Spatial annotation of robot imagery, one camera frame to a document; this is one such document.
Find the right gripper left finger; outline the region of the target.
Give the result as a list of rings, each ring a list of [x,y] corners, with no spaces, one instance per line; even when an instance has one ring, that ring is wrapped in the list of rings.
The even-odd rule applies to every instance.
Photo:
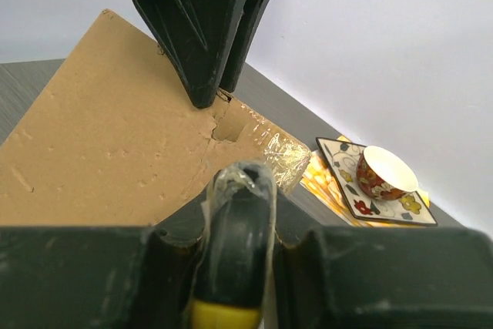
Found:
[[[3,227],[3,328],[181,328],[199,201],[154,227]]]

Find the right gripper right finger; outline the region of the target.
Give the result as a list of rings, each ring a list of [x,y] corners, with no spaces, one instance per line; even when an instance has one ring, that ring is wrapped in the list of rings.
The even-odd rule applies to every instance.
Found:
[[[324,226],[277,196],[281,328],[490,328],[492,242],[454,227]]]

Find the yellow utility knife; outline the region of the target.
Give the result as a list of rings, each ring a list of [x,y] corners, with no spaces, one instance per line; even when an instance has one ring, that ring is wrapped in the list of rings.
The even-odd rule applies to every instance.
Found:
[[[189,328],[257,328],[272,274],[277,184],[259,161],[239,161],[208,183]]]

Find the brown cardboard express box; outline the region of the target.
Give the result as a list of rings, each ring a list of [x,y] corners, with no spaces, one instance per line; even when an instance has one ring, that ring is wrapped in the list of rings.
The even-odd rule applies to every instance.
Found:
[[[4,225],[148,225],[258,159],[282,190],[311,152],[224,91],[189,100],[149,36],[103,11],[1,147]]]

